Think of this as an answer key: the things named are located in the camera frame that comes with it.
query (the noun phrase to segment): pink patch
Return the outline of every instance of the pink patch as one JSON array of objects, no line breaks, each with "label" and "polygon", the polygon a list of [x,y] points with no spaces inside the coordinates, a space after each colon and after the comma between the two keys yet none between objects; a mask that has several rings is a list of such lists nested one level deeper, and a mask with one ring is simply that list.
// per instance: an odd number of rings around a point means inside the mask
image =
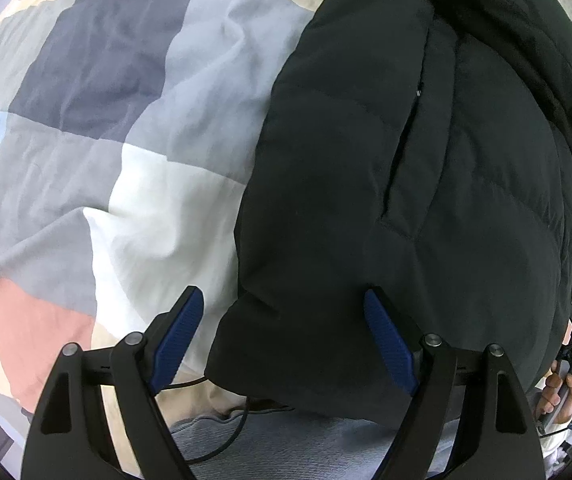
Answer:
[{"label": "pink patch", "polygon": [[26,294],[0,278],[0,361],[10,390],[34,412],[61,348],[76,341],[90,348],[95,319]]}]

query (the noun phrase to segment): human hand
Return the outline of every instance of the human hand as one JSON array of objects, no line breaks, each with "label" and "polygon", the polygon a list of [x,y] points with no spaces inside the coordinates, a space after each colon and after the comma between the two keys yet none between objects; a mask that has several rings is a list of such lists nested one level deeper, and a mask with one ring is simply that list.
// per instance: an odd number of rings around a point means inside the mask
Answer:
[{"label": "human hand", "polygon": [[[538,419],[544,413],[552,413],[554,407],[561,402],[559,389],[562,387],[563,380],[558,373],[555,373],[557,366],[557,361],[552,361],[550,370],[553,373],[546,378],[546,387],[541,392],[541,398],[534,409],[535,419]],[[564,424],[572,420],[572,374],[568,373],[565,383],[568,386],[568,397],[554,419],[555,424]]]}]

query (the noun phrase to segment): bed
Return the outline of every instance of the bed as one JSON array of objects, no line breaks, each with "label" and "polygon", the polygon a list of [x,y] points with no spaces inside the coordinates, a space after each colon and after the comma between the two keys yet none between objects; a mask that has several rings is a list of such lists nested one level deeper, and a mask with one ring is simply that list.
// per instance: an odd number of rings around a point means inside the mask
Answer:
[{"label": "bed", "polygon": [[[205,317],[176,381],[201,376],[235,299],[272,83],[321,1],[0,0],[0,427],[16,478],[65,343],[112,346],[197,285]],[[243,401],[210,383],[157,400],[169,423]]]}]

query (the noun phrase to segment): blue gripper pad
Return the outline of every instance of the blue gripper pad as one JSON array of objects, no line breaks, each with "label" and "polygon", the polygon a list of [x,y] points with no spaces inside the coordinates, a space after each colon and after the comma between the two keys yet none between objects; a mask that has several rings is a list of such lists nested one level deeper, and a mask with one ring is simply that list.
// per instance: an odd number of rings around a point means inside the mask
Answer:
[{"label": "blue gripper pad", "polygon": [[372,289],[364,296],[364,314],[390,377],[397,386],[413,396],[419,386],[413,354]]},{"label": "blue gripper pad", "polygon": [[175,378],[203,315],[204,296],[195,287],[165,337],[157,346],[153,359],[153,374],[148,383],[154,396]]}]

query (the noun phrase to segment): white patch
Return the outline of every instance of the white patch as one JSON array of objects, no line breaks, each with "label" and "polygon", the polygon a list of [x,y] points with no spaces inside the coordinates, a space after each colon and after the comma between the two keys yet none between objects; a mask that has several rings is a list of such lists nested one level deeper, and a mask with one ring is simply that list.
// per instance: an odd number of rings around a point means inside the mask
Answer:
[{"label": "white patch", "polygon": [[124,144],[108,212],[84,210],[97,322],[117,338],[143,331],[196,285],[204,293],[204,318],[181,370],[202,373],[219,320],[237,297],[233,229],[244,187]]}]

